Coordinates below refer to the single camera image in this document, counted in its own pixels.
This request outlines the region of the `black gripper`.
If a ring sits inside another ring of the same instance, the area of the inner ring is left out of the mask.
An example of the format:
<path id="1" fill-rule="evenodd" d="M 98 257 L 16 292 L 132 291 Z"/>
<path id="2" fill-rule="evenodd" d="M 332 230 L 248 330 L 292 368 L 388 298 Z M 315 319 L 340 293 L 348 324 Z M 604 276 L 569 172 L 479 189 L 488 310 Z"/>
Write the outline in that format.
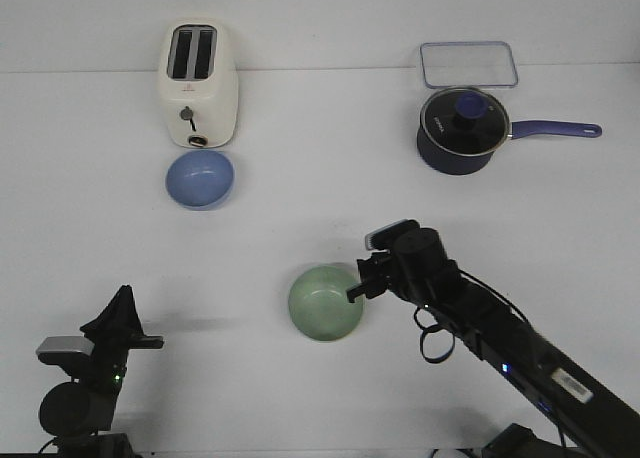
<path id="1" fill-rule="evenodd" d="M 373 299 L 386 292 L 398 295 L 398 265 L 391 251 L 373 252 L 367 259 L 356 260 L 360 282 L 345 293 L 349 303 L 359 299 Z"/>
<path id="2" fill-rule="evenodd" d="M 121 391 L 131 350 L 164 346 L 162 336 L 144 334 L 130 285 L 122 285 L 103 311 L 80 331 L 93 348 L 70 376 L 96 393 Z"/>

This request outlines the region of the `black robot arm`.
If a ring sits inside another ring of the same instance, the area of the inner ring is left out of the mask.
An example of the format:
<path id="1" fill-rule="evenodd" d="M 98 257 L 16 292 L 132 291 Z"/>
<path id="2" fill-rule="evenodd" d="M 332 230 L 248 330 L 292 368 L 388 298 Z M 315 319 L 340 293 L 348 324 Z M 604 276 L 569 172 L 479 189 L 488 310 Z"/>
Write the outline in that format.
<path id="1" fill-rule="evenodd" d="M 402 220 L 370 233 L 360 283 L 347 299 L 387 291 L 430 313 L 428 335 L 445 330 L 487 362 L 589 457 L 636 457 L 639 415 L 542 337 L 519 310 L 448 258 L 438 232 Z"/>
<path id="2" fill-rule="evenodd" d="M 57 457 L 136 457 L 129 437 L 113 433 L 116 404 L 129 352 L 160 349 L 164 338 L 145 334 L 129 285 L 121 286 L 79 336 L 50 336 L 38 360 L 61 368 L 69 380 L 53 387 L 38 412 Z"/>

